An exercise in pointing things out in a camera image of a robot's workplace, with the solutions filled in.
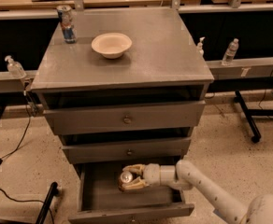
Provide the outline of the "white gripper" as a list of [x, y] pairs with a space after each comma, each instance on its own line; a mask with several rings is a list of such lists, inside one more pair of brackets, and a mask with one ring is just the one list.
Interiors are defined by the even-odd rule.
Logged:
[[174, 165], [159, 165], [156, 163], [133, 164], [122, 169], [132, 174], [143, 175], [143, 178], [136, 178], [130, 182], [120, 182], [121, 191], [144, 189], [150, 186], [169, 186], [176, 181], [176, 168]]

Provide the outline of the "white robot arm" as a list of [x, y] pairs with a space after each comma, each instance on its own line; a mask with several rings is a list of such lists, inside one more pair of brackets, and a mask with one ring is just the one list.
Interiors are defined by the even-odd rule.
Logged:
[[197, 188], [227, 224], [273, 224], [273, 194], [260, 195], [246, 206], [202, 174], [190, 161], [175, 165], [134, 164], [122, 169], [119, 189], [168, 186], [185, 190]]

